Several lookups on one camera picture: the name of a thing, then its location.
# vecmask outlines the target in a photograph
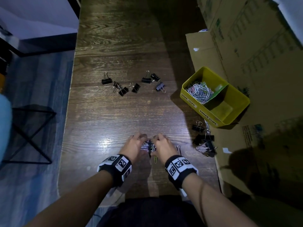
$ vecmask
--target wooden table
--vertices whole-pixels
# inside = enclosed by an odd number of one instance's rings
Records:
[[[195,0],[83,0],[72,84],[68,101],[59,173],[59,194],[96,173],[97,166],[119,152],[135,131],[153,137],[166,134],[198,169],[201,177],[219,189],[214,158],[195,151],[191,130],[201,119],[181,98],[180,89],[195,71],[186,33],[205,28]],[[156,83],[144,84],[146,70]],[[103,72],[138,93],[121,97],[112,84],[102,85]],[[125,198],[179,194],[168,181],[164,166],[146,153],[134,165],[123,186],[101,205]]]

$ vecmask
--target metal frame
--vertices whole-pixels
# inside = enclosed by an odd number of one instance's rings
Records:
[[[52,160],[50,157],[48,157],[38,146],[35,142],[32,141],[32,139],[34,138],[34,136],[36,134],[38,134],[43,127],[45,127],[49,121],[51,121],[52,118],[55,117],[55,115],[57,114],[56,112],[53,111],[45,111],[45,110],[33,110],[33,109],[26,109],[26,108],[13,108],[13,111],[26,111],[26,112],[40,112],[40,113],[47,113],[47,114],[51,114],[51,116],[29,137],[21,128],[19,128],[16,124],[12,124],[13,129],[21,135],[21,137],[23,137],[25,139],[25,143],[23,145],[21,145],[10,157],[8,160],[2,160],[2,163],[26,163],[26,164],[52,164]],[[30,145],[33,146],[33,148],[39,152],[46,160],[47,162],[29,162],[29,161],[11,161],[11,159],[13,157],[15,157],[20,151],[21,149],[27,144],[29,143]]]

